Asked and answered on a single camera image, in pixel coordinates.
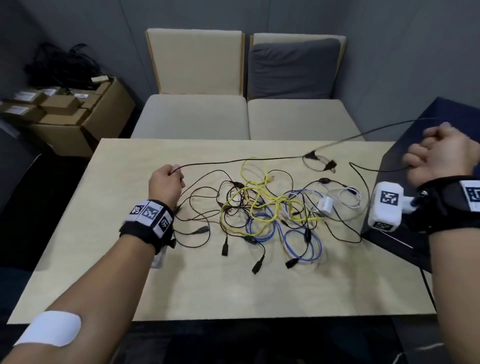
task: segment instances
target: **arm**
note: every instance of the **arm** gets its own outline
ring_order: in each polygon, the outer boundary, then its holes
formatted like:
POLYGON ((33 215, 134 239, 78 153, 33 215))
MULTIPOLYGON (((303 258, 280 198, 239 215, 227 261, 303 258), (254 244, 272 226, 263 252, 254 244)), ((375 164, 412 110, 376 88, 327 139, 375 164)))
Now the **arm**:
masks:
MULTIPOLYGON (((166 165, 152 174, 149 199, 175 206, 185 186, 180 170, 169 175, 176 167, 166 165)), ((80 316, 75 340, 61 348, 20 344, 3 364, 108 363, 133 319, 154 255, 152 245, 123 235, 47 309, 80 316)))
MULTIPOLYGON (((415 186, 440 177, 471 175, 480 145, 448 123, 424 132, 420 145, 410 146, 404 162, 412 168, 415 186)), ((433 291, 440 330, 456 363, 480 358, 480 229, 440 231, 429 238, 433 291)))

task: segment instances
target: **forearm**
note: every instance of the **forearm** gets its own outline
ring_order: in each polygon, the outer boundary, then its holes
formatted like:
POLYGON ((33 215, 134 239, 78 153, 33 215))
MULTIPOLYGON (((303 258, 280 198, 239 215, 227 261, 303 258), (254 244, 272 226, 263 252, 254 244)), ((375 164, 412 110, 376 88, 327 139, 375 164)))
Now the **forearm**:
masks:
POLYGON ((455 361, 480 358, 480 229, 430 236, 433 292, 443 338, 455 361))
MULTIPOLYGON (((30 345, 30 363, 35 354, 48 355, 55 363, 106 363, 128 330, 142 295, 155 249, 140 239, 123 235, 115 245, 48 310, 77 314, 82 326, 76 339, 62 348, 30 345)), ((25 347, 15 347, 9 359, 17 363, 16 351, 25 357, 25 347)))

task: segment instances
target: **table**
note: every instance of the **table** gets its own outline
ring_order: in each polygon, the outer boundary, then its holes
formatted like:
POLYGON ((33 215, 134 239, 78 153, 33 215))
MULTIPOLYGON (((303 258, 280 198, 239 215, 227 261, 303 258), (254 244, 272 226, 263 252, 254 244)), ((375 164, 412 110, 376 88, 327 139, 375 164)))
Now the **table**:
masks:
MULTIPOLYGON (((126 214, 147 197, 149 177, 159 166, 303 155, 326 143, 102 139, 9 323, 29 323, 114 244, 126 214)), ((391 145, 346 142, 322 150, 324 156, 338 163, 336 174, 312 171, 301 159, 272 160, 268 166, 291 173, 296 188, 319 177, 330 177, 365 193, 365 186, 348 162, 378 168, 391 145)), ((185 182, 189 186, 214 169, 224 169, 233 180, 241 181, 240 165, 186 167, 185 182)), ((252 162, 251 173, 256 166, 260 168, 262 163, 252 162)), ((363 171, 362 175, 372 188, 376 173, 363 171)), ((273 192, 289 190, 285 176, 275 175, 269 188, 273 192)), ((199 186, 218 188, 224 179, 223 173, 212 173, 199 186)), ((195 206, 202 211, 217 207, 214 199, 205 200, 194 202, 195 206)), ((194 215, 188 209, 182 213, 194 215)), ((359 216, 350 224, 359 231, 362 221, 363 216, 359 216)), ((174 223, 180 231, 193 231, 203 225, 193 221, 174 223)), ((340 238, 355 238, 340 223, 331 222, 330 226, 340 238)), ((265 244, 262 269, 254 275, 251 269, 262 255, 260 247, 241 238, 229 238, 228 256, 221 256, 225 234, 218 224, 212 224, 212 237, 205 246, 169 248, 163 268, 150 270, 134 320, 434 313, 418 268, 369 242, 355 246, 339 242, 322 223, 316 231, 325 249, 319 264, 287 270, 288 258, 276 236, 265 244)), ((203 236, 182 238, 185 244, 195 244, 203 236)))

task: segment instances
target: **beige chair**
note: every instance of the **beige chair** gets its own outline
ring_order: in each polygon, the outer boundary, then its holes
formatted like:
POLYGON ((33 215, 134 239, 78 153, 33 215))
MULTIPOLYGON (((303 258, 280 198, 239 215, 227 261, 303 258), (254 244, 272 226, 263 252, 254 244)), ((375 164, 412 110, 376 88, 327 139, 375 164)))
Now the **beige chair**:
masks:
MULTIPOLYGON (((347 45, 344 36, 257 33, 250 37, 250 46, 329 37, 340 42, 338 71, 347 45)), ((248 118, 250 138, 253 140, 340 140, 359 134, 340 100, 255 99, 248 102, 248 118)))
POLYGON ((240 31, 148 29, 158 83, 132 138, 249 139, 240 31))

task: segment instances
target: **person's left hand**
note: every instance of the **person's left hand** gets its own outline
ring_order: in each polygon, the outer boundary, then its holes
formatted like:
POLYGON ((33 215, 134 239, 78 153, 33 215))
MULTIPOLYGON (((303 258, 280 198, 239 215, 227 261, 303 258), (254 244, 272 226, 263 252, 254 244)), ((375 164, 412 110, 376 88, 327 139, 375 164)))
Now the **person's left hand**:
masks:
POLYGON ((148 199, 159 200, 172 210, 175 208, 181 189, 185 187, 181 170, 176 170, 178 167, 177 164, 166 164, 152 173, 148 183, 148 199))

